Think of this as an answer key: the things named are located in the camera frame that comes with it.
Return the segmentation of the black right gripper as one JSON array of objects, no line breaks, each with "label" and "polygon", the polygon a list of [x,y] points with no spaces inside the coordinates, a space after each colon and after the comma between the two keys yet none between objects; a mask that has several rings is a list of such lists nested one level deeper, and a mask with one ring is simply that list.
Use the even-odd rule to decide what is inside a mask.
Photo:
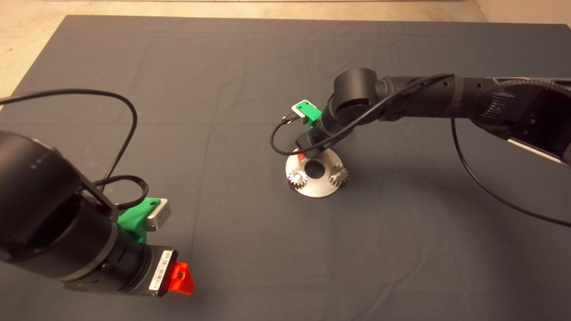
[{"label": "black right gripper", "polygon": [[[308,130],[308,132],[301,134],[295,140],[295,144],[298,149],[308,149],[310,146],[320,143],[323,140],[329,138],[329,135],[326,132],[323,132],[319,128],[313,128]],[[307,158],[315,158],[318,155],[322,154],[326,149],[331,148],[334,146],[334,142],[329,142],[328,144],[324,144],[318,148],[314,148],[308,152],[301,153],[298,152],[298,149],[295,150],[297,152],[296,158],[299,162],[305,161]]]}]

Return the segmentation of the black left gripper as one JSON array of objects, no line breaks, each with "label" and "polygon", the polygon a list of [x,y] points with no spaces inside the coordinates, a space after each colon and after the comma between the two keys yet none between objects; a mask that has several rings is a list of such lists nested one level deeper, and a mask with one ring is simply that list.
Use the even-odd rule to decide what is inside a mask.
[{"label": "black left gripper", "polygon": [[168,291],[184,295],[194,292],[190,265],[177,262],[178,251],[172,246],[143,245],[143,266],[130,283],[130,294],[165,296]]}]

